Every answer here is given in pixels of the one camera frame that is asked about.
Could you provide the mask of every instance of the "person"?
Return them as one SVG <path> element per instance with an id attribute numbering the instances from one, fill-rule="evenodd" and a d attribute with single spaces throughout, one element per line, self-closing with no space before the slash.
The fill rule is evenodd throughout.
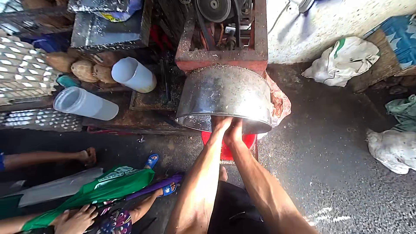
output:
<path id="1" fill-rule="evenodd" d="M 212 116 L 211 121 L 210 139 L 183 182 L 166 233 L 317 233 L 278 180 L 251 155 L 242 141 L 242 120 Z M 246 190 L 225 182 L 225 168 L 219 165 L 222 140 Z"/>
<path id="2" fill-rule="evenodd" d="M 144 165 L 144 169 L 153 169 L 157 161 L 157 154 L 150 155 Z M 154 192 L 141 200 L 133 209 L 110 210 L 107 218 L 99 224 L 97 233 L 130 234 L 132 224 L 140 220 L 149 211 L 157 197 L 167 196 L 175 191 L 176 183 L 171 182 L 162 188 L 154 190 Z M 22 231 L 26 222 L 39 215 L 31 214 L 0 220 L 0 234 L 18 233 Z M 49 223 L 49 226 L 54 227 L 55 234 L 82 234 L 94 223 L 94 219 L 97 216 L 98 212 L 96 211 L 96 207 L 87 204 L 80 209 L 65 210 L 53 219 Z"/>
<path id="3" fill-rule="evenodd" d="M 90 147 L 76 153 L 61 153 L 49 151 L 37 151 L 23 154 L 0 154 L 0 172 L 10 171 L 21 167 L 63 160 L 78 160 L 89 167 L 97 162 L 95 149 Z"/>

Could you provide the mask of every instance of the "blue sandal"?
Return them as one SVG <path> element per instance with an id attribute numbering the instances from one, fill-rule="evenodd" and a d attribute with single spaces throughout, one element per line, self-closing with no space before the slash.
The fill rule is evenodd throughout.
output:
<path id="1" fill-rule="evenodd" d="M 178 187 L 178 185 L 179 185 L 178 183 L 175 183 L 175 189 L 174 190 L 172 190 L 171 184 L 163 186 L 162 187 L 163 195 L 158 196 L 158 197 L 164 197 L 166 195 L 172 194 L 173 192 L 176 191 L 176 188 Z"/>
<path id="2" fill-rule="evenodd" d="M 149 158 L 147 159 L 144 166 L 149 166 L 150 169 L 153 169 L 153 167 L 156 165 L 158 160 L 159 160 L 159 155 L 158 154 L 152 154 L 152 155 L 149 156 Z"/>

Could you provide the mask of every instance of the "white sack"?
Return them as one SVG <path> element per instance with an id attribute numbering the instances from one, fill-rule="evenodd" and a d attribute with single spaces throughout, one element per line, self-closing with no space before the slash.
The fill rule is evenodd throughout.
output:
<path id="1" fill-rule="evenodd" d="M 345 86 L 347 81 L 360 75 L 379 59 L 379 49 L 359 37 L 338 40 L 312 63 L 302 75 L 329 86 Z"/>
<path id="2" fill-rule="evenodd" d="M 397 174 L 416 170 L 416 132 L 387 130 L 367 132 L 368 149 L 371 155 Z"/>

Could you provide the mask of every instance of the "green cloth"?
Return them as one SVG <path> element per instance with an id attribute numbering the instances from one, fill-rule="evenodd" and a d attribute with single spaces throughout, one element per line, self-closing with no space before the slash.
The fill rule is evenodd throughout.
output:
<path id="1" fill-rule="evenodd" d="M 387 113 L 394 115 L 398 124 L 393 130 L 416 132 L 416 96 L 410 95 L 406 99 L 396 99 L 385 105 Z"/>
<path id="2" fill-rule="evenodd" d="M 82 186 L 75 195 L 56 209 L 26 222 L 22 231 L 47 227 L 67 209 L 123 198 L 147 186 L 152 181 L 153 175 L 152 169 L 137 170 L 127 166 L 114 167 L 93 182 Z"/>
<path id="3" fill-rule="evenodd" d="M 22 196 L 23 194 L 18 194 L 0 199 L 0 220 L 20 215 L 20 210 L 17 207 Z"/>

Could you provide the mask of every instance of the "concrete floor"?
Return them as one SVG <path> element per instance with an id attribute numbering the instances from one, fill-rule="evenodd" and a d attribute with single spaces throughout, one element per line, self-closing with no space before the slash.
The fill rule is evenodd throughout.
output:
<path id="1" fill-rule="evenodd" d="M 271 65 L 269 75 L 292 102 L 292 113 L 259 140 L 259 161 L 280 180 L 310 224 L 322 233 L 413 233 L 416 230 L 416 173 L 390 172 L 368 152 L 365 132 L 391 127 L 364 94 L 328 87 L 303 78 L 302 68 Z M 187 171 L 202 150 L 200 136 L 113 136 L 86 132 L 0 131 L 6 154 L 33 150 L 74 152 L 94 146 L 98 165 L 142 167 L 151 153 L 160 161 L 156 176 Z M 243 186 L 235 166 L 226 166 L 229 182 Z M 81 170 L 59 164 L 38 184 Z M 0 180 L 34 178 L 40 169 L 0 174 Z M 157 199 L 134 233 L 157 217 L 145 233 L 163 233 L 176 194 Z M 33 209 L 45 209 L 45 206 Z"/>

